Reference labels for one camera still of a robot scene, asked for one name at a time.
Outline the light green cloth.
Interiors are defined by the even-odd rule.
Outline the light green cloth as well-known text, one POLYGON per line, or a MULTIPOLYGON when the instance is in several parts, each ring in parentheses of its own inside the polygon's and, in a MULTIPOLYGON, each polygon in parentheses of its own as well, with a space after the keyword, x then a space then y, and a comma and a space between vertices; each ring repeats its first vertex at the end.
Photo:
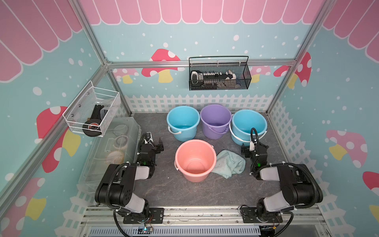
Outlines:
POLYGON ((216 156, 216 159, 212 173, 226 179, 231 178, 234 174, 241 174, 245 170, 246 160, 234 152, 223 150, 216 156))

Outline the pink plastic bucket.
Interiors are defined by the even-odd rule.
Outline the pink plastic bucket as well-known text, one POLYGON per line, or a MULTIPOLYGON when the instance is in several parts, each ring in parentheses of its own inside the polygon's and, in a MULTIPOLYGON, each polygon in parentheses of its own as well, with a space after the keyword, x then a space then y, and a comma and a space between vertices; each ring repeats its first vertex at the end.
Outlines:
POLYGON ((174 166, 190 182, 204 181, 214 169, 217 155, 214 147, 203 140, 184 142, 176 151, 174 166))

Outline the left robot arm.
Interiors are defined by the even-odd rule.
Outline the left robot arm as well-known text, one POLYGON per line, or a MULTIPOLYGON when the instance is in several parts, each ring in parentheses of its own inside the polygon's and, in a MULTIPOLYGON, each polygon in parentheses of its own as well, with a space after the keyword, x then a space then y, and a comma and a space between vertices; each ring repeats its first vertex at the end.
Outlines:
POLYGON ((95 192, 95 201, 124 218, 140 223, 150 220, 149 202, 134 194, 134 185, 137 180, 152 178, 156 169, 156 154, 162 151, 164 146, 161 139, 157 144, 151 140, 142 141, 138 145, 137 163, 109 165, 95 192))

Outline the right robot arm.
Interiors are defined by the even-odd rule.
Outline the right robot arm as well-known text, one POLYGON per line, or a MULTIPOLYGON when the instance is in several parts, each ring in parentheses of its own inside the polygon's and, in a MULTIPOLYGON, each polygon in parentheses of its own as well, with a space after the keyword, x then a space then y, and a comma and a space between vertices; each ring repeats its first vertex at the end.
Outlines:
POLYGON ((281 213, 304 209, 323 201, 323 192, 306 165, 268 164, 268 146, 259 142, 254 148, 241 146, 241 153, 252 162, 250 175, 257 180, 275 181, 280 191, 259 199, 255 208, 241 206, 245 222, 281 222, 281 213))

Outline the right blue bucket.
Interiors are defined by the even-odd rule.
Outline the right blue bucket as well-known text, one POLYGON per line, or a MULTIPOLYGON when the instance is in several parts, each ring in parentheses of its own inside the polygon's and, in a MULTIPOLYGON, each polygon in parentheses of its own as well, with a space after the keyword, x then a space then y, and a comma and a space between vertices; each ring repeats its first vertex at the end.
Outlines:
POLYGON ((267 121, 259 112, 240 110, 232 115, 229 130, 233 142, 237 145, 249 145, 252 128, 256 129, 259 139, 262 139, 267 133, 267 121))

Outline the blue bucket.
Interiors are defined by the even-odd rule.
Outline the blue bucket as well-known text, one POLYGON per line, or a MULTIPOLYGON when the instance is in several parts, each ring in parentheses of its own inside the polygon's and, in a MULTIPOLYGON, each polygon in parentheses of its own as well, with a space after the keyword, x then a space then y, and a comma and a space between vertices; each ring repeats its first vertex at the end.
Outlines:
POLYGON ((178 106, 169 111, 166 121, 168 131, 181 142, 195 138, 200 123, 200 113, 190 106, 178 106))
POLYGON ((237 145, 249 145, 252 128, 256 129, 259 139, 262 139, 267 133, 267 121, 259 112, 240 110, 232 115, 229 130, 233 142, 237 145))

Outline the left blue bucket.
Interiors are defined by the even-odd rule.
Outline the left blue bucket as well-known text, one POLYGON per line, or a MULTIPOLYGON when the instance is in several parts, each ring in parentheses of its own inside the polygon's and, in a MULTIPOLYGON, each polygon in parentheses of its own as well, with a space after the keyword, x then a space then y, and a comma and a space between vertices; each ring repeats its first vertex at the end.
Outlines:
POLYGON ((195 138, 200 123, 200 113, 190 106, 178 106, 169 111, 166 121, 168 131, 181 142, 195 138))

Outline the purple bucket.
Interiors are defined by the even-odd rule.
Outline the purple bucket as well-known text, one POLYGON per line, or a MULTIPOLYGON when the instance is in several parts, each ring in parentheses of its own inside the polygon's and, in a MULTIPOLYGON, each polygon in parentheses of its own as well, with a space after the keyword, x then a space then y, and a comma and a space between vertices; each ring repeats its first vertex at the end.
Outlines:
POLYGON ((222 138, 232 121, 232 113, 222 105, 211 104, 200 111, 203 134, 213 140, 222 138))

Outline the clear plastic storage box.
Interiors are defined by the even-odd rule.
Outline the clear plastic storage box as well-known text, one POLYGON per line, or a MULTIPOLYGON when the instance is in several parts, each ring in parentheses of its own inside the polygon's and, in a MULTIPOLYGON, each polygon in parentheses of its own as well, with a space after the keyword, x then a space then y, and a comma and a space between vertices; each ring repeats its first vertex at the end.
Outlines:
POLYGON ((141 127, 133 117, 113 119, 103 137, 96 138, 85 162, 79 185, 95 193, 109 165, 134 163, 141 127))

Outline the black tape dispenser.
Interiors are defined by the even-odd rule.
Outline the black tape dispenser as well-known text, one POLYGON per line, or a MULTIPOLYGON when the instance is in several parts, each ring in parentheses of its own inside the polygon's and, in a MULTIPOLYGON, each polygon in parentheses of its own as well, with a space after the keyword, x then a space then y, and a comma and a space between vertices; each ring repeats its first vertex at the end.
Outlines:
POLYGON ((89 137, 97 137, 102 135, 100 127, 102 120, 105 118, 109 108, 104 105, 95 105, 91 116, 83 125, 83 132, 89 137))

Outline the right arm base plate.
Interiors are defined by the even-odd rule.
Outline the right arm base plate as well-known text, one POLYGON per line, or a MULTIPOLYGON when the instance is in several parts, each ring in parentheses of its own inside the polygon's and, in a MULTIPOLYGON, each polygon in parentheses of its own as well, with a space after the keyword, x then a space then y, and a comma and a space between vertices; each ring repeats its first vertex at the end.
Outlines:
POLYGON ((264 209, 242 205, 239 207, 244 223, 280 224, 283 222, 280 212, 267 212, 264 209))

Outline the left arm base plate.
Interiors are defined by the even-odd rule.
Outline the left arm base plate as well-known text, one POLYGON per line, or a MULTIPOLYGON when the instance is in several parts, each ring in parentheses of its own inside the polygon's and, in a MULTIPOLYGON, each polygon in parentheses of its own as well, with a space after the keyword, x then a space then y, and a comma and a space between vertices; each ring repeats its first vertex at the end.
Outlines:
POLYGON ((123 218, 123 224, 162 224, 164 208, 149 208, 142 213, 131 213, 123 218))

